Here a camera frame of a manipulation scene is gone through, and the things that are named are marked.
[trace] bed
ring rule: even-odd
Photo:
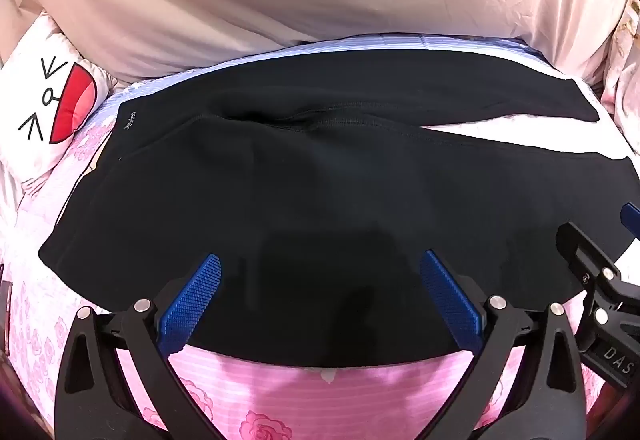
[[[125,100],[238,64],[246,55],[275,51],[254,58],[277,58],[298,51],[300,43],[306,43],[306,51],[324,51],[324,45],[315,41],[378,32],[380,26],[386,32],[465,33],[476,37],[360,36],[335,45],[344,51],[398,45],[425,51],[488,52],[575,81],[598,111],[597,123],[522,115],[435,129],[551,150],[629,157],[636,169],[640,167],[635,154],[640,150],[638,0],[549,0],[546,10],[535,12],[524,0],[457,0],[454,4],[447,0],[425,4],[420,3],[422,0],[403,0],[405,8],[396,8],[387,0],[305,0],[300,4],[274,0],[267,4],[250,2],[249,7],[243,1],[0,0],[0,66],[46,6],[82,54],[120,80],[118,93],[76,134],[63,159],[36,192],[24,195],[22,187],[0,169],[1,278],[13,289],[9,359],[28,394],[26,398],[33,401],[34,414],[42,416],[49,430],[58,365],[74,313],[85,305],[98,312],[105,310],[69,290],[42,264],[38,249],[78,179],[95,167],[96,153],[108,138],[118,106]],[[148,12],[148,4],[158,8]],[[586,5],[593,9],[587,11]],[[241,19],[234,17],[235,8],[242,12]],[[207,9],[209,13],[215,10],[214,19],[202,15]],[[433,15],[424,17],[425,11]],[[606,22],[601,23],[604,11]],[[281,16],[283,12],[290,16]],[[321,22],[310,24],[309,19]],[[542,55],[513,39],[482,37],[488,35],[517,36]],[[591,86],[597,88],[602,102]],[[640,275],[634,269],[638,254],[638,242],[633,242],[616,263],[625,279],[636,284],[640,284]],[[581,312],[580,296],[566,302],[565,308],[575,328]],[[497,417],[519,355],[521,351],[513,352],[481,423]],[[260,424],[277,432],[277,440],[412,438],[436,413],[469,360],[470,354],[461,352],[386,368],[303,369],[244,362],[190,346],[171,358],[205,415],[227,438],[241,440],[255,440],[255,426]],[[121,362],[142,415],[161,425],[130,358],[121,353]],[[586,368],[583,373],[591,407],[602,381]],[[350,409],[348,417],[343,416],[344,410],[341,414],[340,409],[359,401],[363,393],[369,395],[368,399]],[[308,404],[318,402],[318,398],[321,407]],[[394,406],[388,406],[389,399]]]
[[[441,36],[360,36],[327,44],[311,44],[305,52],[353,51],[374,48],[448,49],[482,52],[519,62],[567,81],[576,81],[600,120],[583,122],[565,118],[515,115],[494,120],[436,129],[489,140],[571,152],[596,151],[610,158],[629,157],[636,168],[638,158],[587,84],[551,67],[538,52],[514,40],[469,41]],[[109,98],[76,134],[65,157],[34,196],[20,205],[17,225],[8,233],[4,280],[13,284],[10,360],[37,409],[52,424],[53,398],[68,327],[81,306],[97,308],[66,287],[38,258],[38,249],[56,223],[66,198],[78,179],[95,167],[95,155],[110,134],[118,106],[124,100],[151,95],[171,84],[199,74],[256,59],[284,57],[300,52],[286,49],[218,65],[190,70],[159,80],[140,81]],[[632,246],[617,262],[626,280],[640,282],[633,269],[640,245]],[[87,268],[91,268],[90,258]],[[581,314],[581,296],[566,302],[572,325]],[[483,422],[494,420],[513,381],[521,351],[514,350],[485,410]],[[121,353],[127,380],[146,420],[160,424],[127,354]],[[285,438],[412,438],[433,417],[462,376],[471,358],[459,352],[439,359],[384,368],[346,370],[286,368],[231,359],[187,346],[170,357],[183,383],[203,412],[227,438],[251,439],[254,422],[276,427]],[[588,406],[596,399],[602,381],[583,368]],[[366,399],[354,399],[365,391]],[[316,398],[324,403],[318,406]],[[396,405],[388,406],[392,399]],[[338,411],[349,407],[348,420]]]

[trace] silver screw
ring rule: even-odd
[[[496,310],[507,308],[507,301],[499,295],[492,296],[491,299],[489,299],[489,304]]]
[[[564,307],[560,303],[551,303],[551,312],[555,315],[564,314]]]
[[[146,312],[151,308],[151,301],[149,299],[138,299],[133,308],[135,308],[136,312]]]
[[[604,308],[598,308],[595,311],[594,317],[596,318],[598,324],[601,325],[607,324],[607,321],[609,320],[609,314],[607,314],[607,311]]]
[[[78,310],[78,319],[87,319],[91,315],[91,309],[88,306],[83,306]]]

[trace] red cartoon mouth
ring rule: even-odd
[[[74,63],[58,101],[49,143],[58,144],[72,136],[87,120],[96,98],[94,78],[81,65]]]

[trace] small logo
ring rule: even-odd
[[[591,350],[597,363],[609,368],[623,380],[631,380],[636,372],[636,360],[626,356],[618,348],[605,341],[599,340]]]
[[[129,115],[129,121],[127,122],[127,125],[124,127],[124,129],[128,130],[133,124],[134,120],[136,120],[136,112],[133,112],[131,113],[131,115]]]

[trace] black clamp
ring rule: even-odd
[[[629,210],[625,207],[623,214]],[[632,209],[640,229],[640,211]],[[425,253],[422,281],[460,348],[472,351],[474,358],[416,440],[584,440],[580,361],[626,390],[589,440],[637,438],[640,347],[634,337],[640,331],[640,287],[624,283],[612,261],[574,224],[561,226],[556,242],[587,290],[575,337],[560,303],[542,312],[514,308],[499,295],[486,297],[470,278],[456,276],[433,251]],[[192,309],[204,311],[220,282],[219,263],[214,276],[203,266],[193,277],[169,283],[155,300],[141,299],[125,312],[78,311],[56,390],[58,440],[224,440],[167,361],[200,318]],[[182,306],[185,299],[189,304]],[[514,346],[525,351],[500,416],[476,428]],[[168,431],[141,417],[117,348],[130,351]]]

